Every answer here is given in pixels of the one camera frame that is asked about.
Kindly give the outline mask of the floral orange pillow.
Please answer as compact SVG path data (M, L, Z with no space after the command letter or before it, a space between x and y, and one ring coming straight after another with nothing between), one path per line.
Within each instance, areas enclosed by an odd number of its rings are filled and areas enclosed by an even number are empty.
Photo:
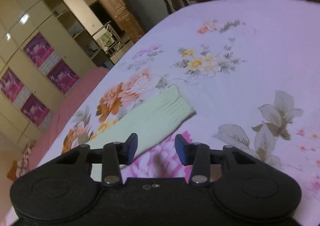
M25 149L23 150L22 157L12 162L12 166L7 172L7 178L12 182L30 171L29 156L34 145L35 143L26 145Z

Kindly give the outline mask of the metal drying rack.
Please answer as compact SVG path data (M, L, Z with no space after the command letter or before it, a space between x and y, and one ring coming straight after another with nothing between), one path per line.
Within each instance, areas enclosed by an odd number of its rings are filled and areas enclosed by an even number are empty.
M111 21L108 21L100 27L92 37L101 49L110 57L125 46L124 41L112 27Z

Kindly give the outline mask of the floral lilac bed sheet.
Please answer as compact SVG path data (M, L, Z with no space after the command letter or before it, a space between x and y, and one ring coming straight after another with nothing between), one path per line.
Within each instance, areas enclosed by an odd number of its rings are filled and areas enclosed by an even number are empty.
M257 164L211 166L208 187L190 175L104 187L100 164L88 176L56 163L172 85L196 111L175 137L232 145ZM10 199L3 225L319 225L319 4L219 0L170 15L99 82Z

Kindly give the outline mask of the pale green knitted garment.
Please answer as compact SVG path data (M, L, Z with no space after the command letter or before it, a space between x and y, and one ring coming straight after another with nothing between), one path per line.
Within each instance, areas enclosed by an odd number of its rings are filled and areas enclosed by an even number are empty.
M180 163L174 134L195 113L189 101L172 85L131 110L88 144L92 149L101 149L107 143L123 143L135 133L138 147L133 163L121 170L124 179L187 178L191 168Z

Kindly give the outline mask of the brown wooden door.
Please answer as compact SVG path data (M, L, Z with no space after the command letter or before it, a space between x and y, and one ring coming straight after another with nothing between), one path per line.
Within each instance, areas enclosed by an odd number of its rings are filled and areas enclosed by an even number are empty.
M123 0L99 0L116 24L136 43L145 32Z

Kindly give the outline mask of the cream wardrobe with pink posters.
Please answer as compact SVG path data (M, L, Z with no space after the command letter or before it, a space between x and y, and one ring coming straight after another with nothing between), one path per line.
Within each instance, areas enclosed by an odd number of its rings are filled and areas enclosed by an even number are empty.
M1 0L1 135L38 140L95 64L44 0Z

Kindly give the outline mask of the open shelf unit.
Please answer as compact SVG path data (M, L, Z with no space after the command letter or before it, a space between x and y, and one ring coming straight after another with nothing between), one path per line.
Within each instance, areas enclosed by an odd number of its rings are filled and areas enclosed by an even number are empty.
M106 29L85 0L44 0L44 2L96 66L108 69L114 66L98 39Z

